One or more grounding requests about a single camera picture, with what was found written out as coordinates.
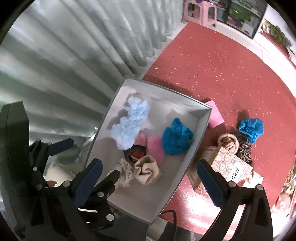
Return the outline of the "pink foam sponge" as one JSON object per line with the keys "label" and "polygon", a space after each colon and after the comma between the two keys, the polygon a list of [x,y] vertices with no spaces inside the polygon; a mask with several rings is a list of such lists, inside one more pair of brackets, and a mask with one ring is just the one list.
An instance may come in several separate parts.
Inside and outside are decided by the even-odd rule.
{"label": "pink foam sponge", "polygon": [[162,147],[162,138],[149,136],[147,138],[147,155],[152,156],[158,165],[162,165],[165,161],[165,153]]}
{"label": "pink foam sponge", "polygon": [[206,102],[208,106],[212,108],[210,118],[209,118],[209,128],[215,128],[224,123],[224,119],[222,117],[221,112],[217,108],[217,105],[213,100]]}

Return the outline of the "pink plastic stool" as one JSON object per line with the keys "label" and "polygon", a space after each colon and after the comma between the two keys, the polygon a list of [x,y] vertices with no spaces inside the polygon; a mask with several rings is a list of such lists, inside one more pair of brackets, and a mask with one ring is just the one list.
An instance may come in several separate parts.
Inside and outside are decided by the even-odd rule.
{"label": "pink plastic stool", "polygon": [[204,27],[217,24],[217,6],[209,1],[184,1],[182,23],[197,23]]}

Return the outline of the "light blue fluffy cloth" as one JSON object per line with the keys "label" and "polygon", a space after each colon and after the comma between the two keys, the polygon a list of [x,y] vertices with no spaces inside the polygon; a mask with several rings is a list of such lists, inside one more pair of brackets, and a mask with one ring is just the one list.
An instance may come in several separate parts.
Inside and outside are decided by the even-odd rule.
{"label": "light blue fluffy cloth", "polygon": [[131,96],[125,107],[126,115],[120,118],[110,130],[110,137],[115,140],[119,150],[130,149],[144,122],[149,116],[150,105],[145,99]]}

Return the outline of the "white red printed carton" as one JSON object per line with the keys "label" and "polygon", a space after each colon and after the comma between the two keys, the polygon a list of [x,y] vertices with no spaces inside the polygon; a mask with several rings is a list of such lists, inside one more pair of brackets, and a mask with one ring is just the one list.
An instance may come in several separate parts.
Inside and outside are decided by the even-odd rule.
{"label": "white red printed carton", "polygon": [[255,188],[256,185],[262,184],[264,177],[252,170],[243,183],[245,188]]}

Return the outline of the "pink knitted sock roll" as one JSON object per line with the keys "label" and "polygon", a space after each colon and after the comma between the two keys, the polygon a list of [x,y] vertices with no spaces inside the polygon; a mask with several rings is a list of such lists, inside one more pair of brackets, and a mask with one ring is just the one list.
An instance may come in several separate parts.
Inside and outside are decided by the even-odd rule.
{"label": "pink knitted sock roll", "polygon": [[147,153],[147,142],[144,133],[139,133],[133,146],[123,151],[126,161],[136,163]]}

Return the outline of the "red speckled table cloth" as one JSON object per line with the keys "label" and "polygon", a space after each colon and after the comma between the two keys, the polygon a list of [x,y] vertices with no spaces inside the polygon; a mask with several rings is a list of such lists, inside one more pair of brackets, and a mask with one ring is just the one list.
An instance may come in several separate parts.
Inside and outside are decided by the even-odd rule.
{"label": "red speckled table cloth", "polygon": [[188,23],[144,80],[215,102],[224,123],[206,131],[204,147],[235,132],[243,119],[262,120],[264,133],[252,147],[251,159],[263,176],[269,204],[275,204],[295,153],[295,98],[269,66],[229,37]]}

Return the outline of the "pink knitted scrunchie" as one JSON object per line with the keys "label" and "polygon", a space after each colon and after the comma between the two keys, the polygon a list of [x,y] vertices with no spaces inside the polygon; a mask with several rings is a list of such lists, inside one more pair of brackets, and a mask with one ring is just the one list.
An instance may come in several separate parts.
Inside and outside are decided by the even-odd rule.
{"label": "pink knitted scrunchie", "polygon": [[231,154],[236,154],[239,148],[238,139],[234,134],[225,133],[219,136],[217,140],[218,146],[223,147]]}

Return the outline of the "white polka dot scarf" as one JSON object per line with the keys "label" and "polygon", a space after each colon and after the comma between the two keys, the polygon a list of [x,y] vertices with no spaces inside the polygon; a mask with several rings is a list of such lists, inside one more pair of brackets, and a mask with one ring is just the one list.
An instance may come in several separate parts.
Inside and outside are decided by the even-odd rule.
{"label": "white polka dot scarf", "polygon": [[109,171],[108,175],[113,171],[120,172],[120,176],[114,184],[115,189],[121,187],[127,188],[130,186],[131,181],[134,179],[134,168],[128,161],[125,160],[125,158],[121,158],[114,168]]}

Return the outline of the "dark display cabinet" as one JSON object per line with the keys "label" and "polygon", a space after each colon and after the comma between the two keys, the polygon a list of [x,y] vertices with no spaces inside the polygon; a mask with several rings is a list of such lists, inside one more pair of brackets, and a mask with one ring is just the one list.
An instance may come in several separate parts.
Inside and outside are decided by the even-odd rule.
{"label": "dark display cabinet", "polygon": [[221,0],[215,1],[215,5],[217,20],[253,39],[266,11],[267,1]]}

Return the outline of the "grey pleated curtain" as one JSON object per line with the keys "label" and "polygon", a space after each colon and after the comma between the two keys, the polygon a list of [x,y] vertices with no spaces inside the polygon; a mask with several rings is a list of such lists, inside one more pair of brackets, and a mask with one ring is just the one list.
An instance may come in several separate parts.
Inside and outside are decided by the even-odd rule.
{"label": "grey pleated curtain", "polygon": [[72,138],[49,159],[61,183],[83,169],[125,76],[143,78],[184,27],[183,1],[1,1],[1,105],[22,101],[30,142]]}

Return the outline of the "leopard print cloth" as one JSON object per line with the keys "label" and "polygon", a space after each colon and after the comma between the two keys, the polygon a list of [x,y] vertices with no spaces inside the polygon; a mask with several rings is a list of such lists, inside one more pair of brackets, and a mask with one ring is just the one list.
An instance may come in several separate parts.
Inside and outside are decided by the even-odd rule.
{"label": "leopard print cloth", "polygon": [[251,160],[252,144],[249,142],[248,136],[243,133],[234,133],[234,136],[237,138],[239,143],[236,156],[248,165],[253,166]]}

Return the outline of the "cluttered goods on shelf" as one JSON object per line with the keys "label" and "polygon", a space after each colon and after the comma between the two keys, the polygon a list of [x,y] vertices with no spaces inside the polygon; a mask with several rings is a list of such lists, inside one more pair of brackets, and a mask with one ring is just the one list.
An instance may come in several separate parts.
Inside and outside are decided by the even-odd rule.
{"label": "cluttered goods on shelf", "polygon": [[264,20],[260,27],[260,33],[271,41],[295,67],[295,53],[291,49],[293,43],[286,37],[279,26],[275,26],[271,22]]}

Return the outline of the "beige sock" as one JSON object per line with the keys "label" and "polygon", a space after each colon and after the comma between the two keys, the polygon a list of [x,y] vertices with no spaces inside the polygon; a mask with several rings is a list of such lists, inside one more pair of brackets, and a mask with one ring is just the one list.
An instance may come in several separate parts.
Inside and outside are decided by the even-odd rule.
{"label": "beige sock", "polygon": [[156,185],[161,176],[160,168],[151,155],[140,158],[134,164],[134,178],[142,185]]}

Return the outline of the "white open storage box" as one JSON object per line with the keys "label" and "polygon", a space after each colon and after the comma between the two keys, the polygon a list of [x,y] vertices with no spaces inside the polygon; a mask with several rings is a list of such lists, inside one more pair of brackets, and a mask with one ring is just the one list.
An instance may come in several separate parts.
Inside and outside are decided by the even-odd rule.
{"label": "white open storage box", "polygon": [[[111,127],[125,116],[124,108],[130,97],[146,100],[149,115],[141,127],[146,140],[147,153],[158,162],[161,176],[155,185],[143,185],[132,180],[127,188],[119,187],[107,201],[120,211],[147,224],[152,224],[166,207],[182,181],[187,168],[196,155],[209,122],[211,107],[174,90],[125,77],[112,99],[107,113],[94,137],[86,165],[94,159],[103,164],[103,180],[118,161],[123,151],[110,137]],[[162,136],[175,118],[193,132],[189,149],[178,155],[167,155],[162,148]]]}

